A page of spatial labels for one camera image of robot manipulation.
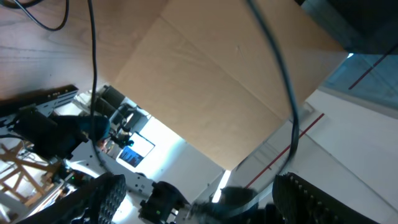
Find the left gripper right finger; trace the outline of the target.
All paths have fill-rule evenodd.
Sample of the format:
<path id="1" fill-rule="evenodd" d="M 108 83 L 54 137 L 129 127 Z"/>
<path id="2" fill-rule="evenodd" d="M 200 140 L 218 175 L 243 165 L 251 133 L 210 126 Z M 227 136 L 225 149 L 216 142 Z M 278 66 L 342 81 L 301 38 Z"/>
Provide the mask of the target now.
<path id="1" fill-rule="evenodd" d="M 289 224 L 377 224 L 291 172 L 275 176 L 272 196 Z"/>

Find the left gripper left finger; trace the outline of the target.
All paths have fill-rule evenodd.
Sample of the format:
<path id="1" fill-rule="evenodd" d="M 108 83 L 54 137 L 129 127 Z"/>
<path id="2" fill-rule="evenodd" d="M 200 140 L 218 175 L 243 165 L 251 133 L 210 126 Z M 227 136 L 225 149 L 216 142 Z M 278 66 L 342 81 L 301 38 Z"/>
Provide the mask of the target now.
<path id="1" fill-rule="evenodd" d="M 19 224 L 111 223 L 126 192 L 125 176 L 108 172 Z"/>

